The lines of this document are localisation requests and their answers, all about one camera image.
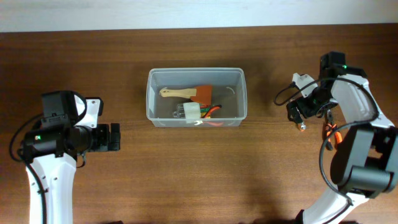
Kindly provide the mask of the copper terminal bar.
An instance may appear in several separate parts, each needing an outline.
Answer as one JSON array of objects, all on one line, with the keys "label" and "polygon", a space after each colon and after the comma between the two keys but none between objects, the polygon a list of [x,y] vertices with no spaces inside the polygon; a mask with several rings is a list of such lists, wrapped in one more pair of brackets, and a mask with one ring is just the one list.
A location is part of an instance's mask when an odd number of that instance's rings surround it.
[{"label": "copper terminal bar", "polygon": [[302,131],[305,131],[307,127],[304,122],[301,122],[301,123],[297,123],[297,128],[299,131],[302,132]]}]

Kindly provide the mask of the orange black long-nose pliers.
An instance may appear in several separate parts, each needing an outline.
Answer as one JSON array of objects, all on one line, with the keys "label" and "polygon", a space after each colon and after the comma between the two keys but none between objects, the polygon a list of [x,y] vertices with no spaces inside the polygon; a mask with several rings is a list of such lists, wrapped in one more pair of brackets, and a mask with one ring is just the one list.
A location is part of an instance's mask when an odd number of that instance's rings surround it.
[{"label": "orange black long-nose pliers", "polygon": [[325,138],[328,138],[332,135],[335,138],[335,146],[339,145],[343,141],[343,137],[339,131],[336,131],[337,125],[334,122],[334,118],[331,110],[328,110],[325,114]]}]

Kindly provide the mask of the clear plastic container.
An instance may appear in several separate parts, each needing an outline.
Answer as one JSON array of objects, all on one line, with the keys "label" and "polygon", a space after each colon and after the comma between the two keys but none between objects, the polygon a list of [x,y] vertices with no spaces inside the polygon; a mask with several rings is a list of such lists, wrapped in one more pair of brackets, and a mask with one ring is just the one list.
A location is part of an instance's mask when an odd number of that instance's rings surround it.
[{"label": "clear plastic container", "polygon": [[248,113],[240,68],[155,68],[149,72],[146,115],[156,127],[233,127]]}]

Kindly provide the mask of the red handled cutting pliers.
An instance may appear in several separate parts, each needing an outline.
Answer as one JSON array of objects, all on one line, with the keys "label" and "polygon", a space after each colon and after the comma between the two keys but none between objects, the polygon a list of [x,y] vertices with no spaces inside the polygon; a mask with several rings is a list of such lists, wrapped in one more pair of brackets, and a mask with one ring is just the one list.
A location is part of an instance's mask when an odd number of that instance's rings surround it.
[{"label": "red handled cutting pliers", "polygon": [[220,109],[222,109],[221,105],[200,105],[200,115],[202,119],[205,119],[205,121],[196,121],[194,122],[194,125],[199,126],[201,124],[208,124],[215,127],[223,126],[224,122],[222,121],[209,121],[213,113]]}]

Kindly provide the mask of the orange scraper wooden handle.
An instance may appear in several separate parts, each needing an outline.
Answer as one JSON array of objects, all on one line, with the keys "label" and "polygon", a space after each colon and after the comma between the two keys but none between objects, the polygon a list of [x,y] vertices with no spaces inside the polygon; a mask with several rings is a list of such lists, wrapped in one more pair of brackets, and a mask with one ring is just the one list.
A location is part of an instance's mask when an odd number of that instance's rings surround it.
[{"label": "orange scraper wooden handle", "polygon": [[200,85],[179,90],[171,90],[165,87],[159,91],[159,94],[162,97],[180,97],[190,99],[199,104],[211,105],[212,90],[213,87],[211,85]]}]

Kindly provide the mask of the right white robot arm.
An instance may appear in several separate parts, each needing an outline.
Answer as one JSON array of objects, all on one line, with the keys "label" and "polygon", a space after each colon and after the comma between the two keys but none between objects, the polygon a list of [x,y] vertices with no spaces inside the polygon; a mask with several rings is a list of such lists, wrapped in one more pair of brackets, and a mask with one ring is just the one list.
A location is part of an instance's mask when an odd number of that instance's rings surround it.
[{"label": "right white robot arm", "polygon": [[313,79],[295,73],[283,101],[289,121],[305,130],[305,119],[325,118],[318,164],[327,188],[294,223],[341,223],[356,207],[397,185],[397,127],[386,118],[362,68],[346,64],[341,52],[320,59]]}]

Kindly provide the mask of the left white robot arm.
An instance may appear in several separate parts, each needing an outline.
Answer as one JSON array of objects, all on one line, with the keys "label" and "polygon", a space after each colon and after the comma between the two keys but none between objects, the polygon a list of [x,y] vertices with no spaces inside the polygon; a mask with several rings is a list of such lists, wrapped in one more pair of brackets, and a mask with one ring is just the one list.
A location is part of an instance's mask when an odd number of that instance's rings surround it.
[{"label": "left white robot arm", "polygon": [[118,123],[99,124],[103,100],[75,91],[42,95],[43,113],[25,134],[19,157],[29,180],[30,223],[72,223],[77,160],[121,148]]}]

